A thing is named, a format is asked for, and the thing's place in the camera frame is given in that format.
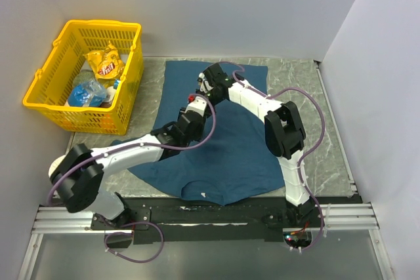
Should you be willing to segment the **blue t-shirt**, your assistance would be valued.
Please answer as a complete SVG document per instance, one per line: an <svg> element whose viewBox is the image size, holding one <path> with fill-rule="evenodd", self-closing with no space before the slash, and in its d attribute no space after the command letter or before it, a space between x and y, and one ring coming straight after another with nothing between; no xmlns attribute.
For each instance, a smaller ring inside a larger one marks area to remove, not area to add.
<svg viewBox="0 0 420 280"><path fill-rule="evenodd" d="M166 61L161 102L152 130L174 121L187 96L198 87L198 74L210 63ZM243 66L244 77L267 93L267 66ZM133 176L155 189L188 201L218 205L284 187L277 158L268 150L264 124L245 108L227 100L215 106L212 137L194 150L160 162L129 168Z"/></svg>

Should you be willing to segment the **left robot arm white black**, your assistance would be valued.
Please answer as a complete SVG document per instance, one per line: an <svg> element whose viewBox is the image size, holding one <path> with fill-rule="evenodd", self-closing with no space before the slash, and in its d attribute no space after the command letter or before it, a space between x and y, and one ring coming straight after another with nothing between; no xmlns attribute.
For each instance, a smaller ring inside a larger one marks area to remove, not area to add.
<svg viewBox="0 0 420 280"><path fill-rule="evenodd" d="M140 138L105 148L74 146L51 164L49 180L52 190L47 199L58 194L67 211L90 210L116 229L124 228L132 211L124 198L101 187L103 179L137 165L155 163L199 148L209 140L203 135L207 118L215 118L215 110L206 103L188 105L177 121L155 129Z"/></svg>

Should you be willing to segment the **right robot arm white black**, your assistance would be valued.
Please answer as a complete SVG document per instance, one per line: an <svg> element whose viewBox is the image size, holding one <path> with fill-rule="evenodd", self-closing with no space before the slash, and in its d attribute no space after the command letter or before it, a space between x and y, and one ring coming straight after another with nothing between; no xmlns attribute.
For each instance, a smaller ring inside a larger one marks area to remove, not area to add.
<svg viewBox="0 0 420 280"><path fill-rule="evenodd" d="M301 160L306 132L297 106L273 99L240 75L228 75L220 64L208 66L198 75L198 83L198 92L212 105L229 100L264 123L266 146L278 158L285 183L287 220L293 226L302 226L309 220L314 202L310 200Z"/></svg>

